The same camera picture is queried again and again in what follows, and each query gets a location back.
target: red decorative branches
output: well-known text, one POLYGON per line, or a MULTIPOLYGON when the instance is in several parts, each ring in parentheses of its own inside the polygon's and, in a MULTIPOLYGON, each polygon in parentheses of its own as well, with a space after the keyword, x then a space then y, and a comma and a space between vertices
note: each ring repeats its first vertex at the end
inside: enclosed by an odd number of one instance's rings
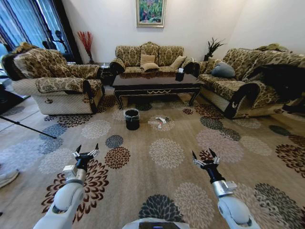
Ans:
POLYGON ((92 33, 90 33, 89 31, 87 31, 87 32, 78 31, 77 36, 81 40, 82 44, 84 45, 85 50, 88 53, 88 55, 89 54, 91 55, 91 45, 92 45, 92 40, 93 40, 92 33))

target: sneaker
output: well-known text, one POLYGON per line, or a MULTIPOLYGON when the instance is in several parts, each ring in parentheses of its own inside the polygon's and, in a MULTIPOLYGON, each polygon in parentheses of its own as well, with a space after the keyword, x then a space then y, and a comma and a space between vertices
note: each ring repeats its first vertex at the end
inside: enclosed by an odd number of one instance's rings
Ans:
POLYGON ((8 185, 12 182, 19 174, 19 170, 14 169, 6 174, 0 175, 0 187, 8 185))

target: carpet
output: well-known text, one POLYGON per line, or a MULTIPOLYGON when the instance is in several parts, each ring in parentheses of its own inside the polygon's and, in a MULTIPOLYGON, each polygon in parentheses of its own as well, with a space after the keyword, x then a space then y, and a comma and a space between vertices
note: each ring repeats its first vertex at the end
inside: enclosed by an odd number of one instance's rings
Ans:
MULTIPOLYGON (((228 228, 206 171, 192 162, 221 157, 219 172, 233 180, 262 229, 305 227, 305 118, 277 114, 250 119, 224 118, 202 97, 188 107, 190 95, 131 98, 140 110, 140 128, 126 129, 123 111, 107 89, 99 113, 42 115, 23 103, 8 118, 57 136, 56 140, 21 126, 0 131, 0 174, 21 173, 0 189, 2 229, 32 228, 64 185, 63 167, 74 164, 72 152, 81 144, 100 154, 89 162, 85 195, 73 228, 120 229, 139 218, 187 222, 191 228, 228 228), (168 117, 162 129, 147 124, 168 117)), ((32 104, 32 98, 24 103, 32 104)))

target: sofa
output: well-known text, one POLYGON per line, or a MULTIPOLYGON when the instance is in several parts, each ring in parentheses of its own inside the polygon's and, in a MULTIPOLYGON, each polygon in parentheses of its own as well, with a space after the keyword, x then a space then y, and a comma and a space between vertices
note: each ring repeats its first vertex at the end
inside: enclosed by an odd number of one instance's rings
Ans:
MULTIPOLYGON (((159 46, 158 44, 147 42, 140 46, 119 45, 115 49, 116 58, 110 63, 112 74, 121 73, 143 73, 140 67, 141 54, 154 55, 155 64, 160 67, 160 72, 170 73, 178 72, 178 69, 172 68, 170 65, 178 56, 183 56, 182 46, 159 46)), ((184 72, 193 73, 193 59, 186 58, 181 67, 184 72)))
POLYGON ((104 94, 98 65, 68 65, 57 50, 32 47, 7 54, 2 65, 15 92, 31 95, 44 115, 95 113, 104 94))
POLYGON ((272 86, 266 85, 259 77, 253 77, 252 73, 257 67, 271 64, 288 64, 304 68, 305 55, 230 49, 223 60, 209 58, 207 62, 195 62, 193 74, 203 83, 203 97, 222 110, 227 118, 272 115, 282 112, 283 104, 291 101, 282 101, 272 86), (233 67, 234 78, 211 75, 212 69, 221 61, 233 67))

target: painting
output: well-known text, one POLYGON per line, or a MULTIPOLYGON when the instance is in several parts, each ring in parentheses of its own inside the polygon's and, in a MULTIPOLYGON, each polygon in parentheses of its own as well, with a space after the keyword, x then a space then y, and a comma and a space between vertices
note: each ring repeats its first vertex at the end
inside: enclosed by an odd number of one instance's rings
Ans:
POLYGON ((163 28, 166 0, 136 0, 137 27, 163 28))

